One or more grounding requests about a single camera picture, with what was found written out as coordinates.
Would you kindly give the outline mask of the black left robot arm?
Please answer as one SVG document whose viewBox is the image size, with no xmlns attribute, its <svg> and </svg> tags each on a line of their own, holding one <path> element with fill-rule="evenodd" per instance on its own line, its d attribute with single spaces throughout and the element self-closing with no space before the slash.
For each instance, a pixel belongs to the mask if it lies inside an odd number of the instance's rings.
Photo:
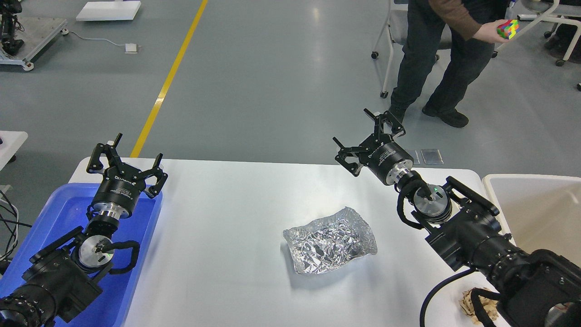
<svg viewBox="0 0 581 327">
<path fill-rule="evenodd" d="M 56 317 L 65 322 L 83 312 L 102 292 L 106 275 L 130 272 L 138 262 L 140 244 L 114 242 L 121 219 L 129 218 L 139 195 L 161 193 L 168 174 L 161 168 L 162 154 L 152 167 L 141 170 L 123 162 L 117 152 L 119 133 L 112 144 L 98 143 L 87 173 L 103 177 L 87 207 L 89 223 L 77 226 L 30 258 L 24 284 L 1 299 L 3 327 L 52 327 Z"/>
</svg>

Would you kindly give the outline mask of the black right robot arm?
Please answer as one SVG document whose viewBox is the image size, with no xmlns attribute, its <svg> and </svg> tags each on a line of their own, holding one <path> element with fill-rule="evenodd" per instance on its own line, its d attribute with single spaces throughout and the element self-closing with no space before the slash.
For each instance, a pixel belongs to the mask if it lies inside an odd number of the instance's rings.
<svg viewBox="0 0 581 327">
<path fill-rule="evenodd" d="M 480 194 L 448 176 L 442 186 L 428 184 L 413 170 L 413 157 L 394 138 L 405 133 L 389 111 L 364 112 L 374 131 L 357 147 L 340 147 L 335 159 L 353 176 L 367 167 L 386 186 L 398 192 L 397 212 L 403 223 L 428 231 L 434 251 L 456 275 L 437 284 L 420 310 L 420 325 L 430 300 L 447 284 L 479 271 L 495 292 L 470 292 L 478 321 L 493 327 L 481 298 L 497 302 L 497 310 L 512 327 L 578 327 L 580 325 L 580 268 L 550 250 L 526 253 L 511 241 L 496 216 L 499 209 Z"/>
</svg>

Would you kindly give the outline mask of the person's right hand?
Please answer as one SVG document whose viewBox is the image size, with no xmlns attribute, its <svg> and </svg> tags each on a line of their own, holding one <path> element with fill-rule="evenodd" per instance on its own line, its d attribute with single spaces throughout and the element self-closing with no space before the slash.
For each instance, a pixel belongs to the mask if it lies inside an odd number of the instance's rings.
<svg viewBox="0 0 581 327">
<path fill-rule="evenodd" d="M 478 31 L 473 35 L 473 39 L 480 40 L 486 43 L 508 43 L 510 40 L 500 36 L 497 32 L 497 27 L 506 23 L 508 20 L 496 20 L 485 23 L 479 27 Z"/>
</svg>

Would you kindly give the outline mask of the wheeled robot base platform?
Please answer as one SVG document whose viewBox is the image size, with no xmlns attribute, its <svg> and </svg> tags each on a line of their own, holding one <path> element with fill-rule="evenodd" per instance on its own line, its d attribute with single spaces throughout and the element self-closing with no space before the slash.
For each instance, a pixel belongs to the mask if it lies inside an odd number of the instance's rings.
<svg viewBox="0 0 581 327">
<path fill-rule="evenodd" d="M 1 2 L 1 54 L 0 64 L 17 65 L 24 71 L 34 69 L 31 60 L 47 46 L 56 35 L 69 33 L 67 20 L 60 17 L 22 17 L 21 2 Z"/>
</svg>

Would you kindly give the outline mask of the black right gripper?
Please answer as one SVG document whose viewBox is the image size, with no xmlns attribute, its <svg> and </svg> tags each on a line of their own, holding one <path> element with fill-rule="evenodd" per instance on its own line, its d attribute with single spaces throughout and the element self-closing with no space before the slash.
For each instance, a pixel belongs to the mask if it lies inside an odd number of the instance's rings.
<svg viewBox="0 0 581 327">
<path fill-rule="evenodd" d="M 401 171 L 411 170 L 414 163 L 413 157 L 393 142 L 396 137 L 405 135 L 404 126 L 388 110 L 383 114 L 374 114 L 368 109 L 363 111 L 374 121 L 373 133 L 357 147 L 345 147 L 333 137 L 340 148 L 335 160 L 355 177 L 367 167 L 384 185 L 394 185 L 403 176 Z"/>
</svg>

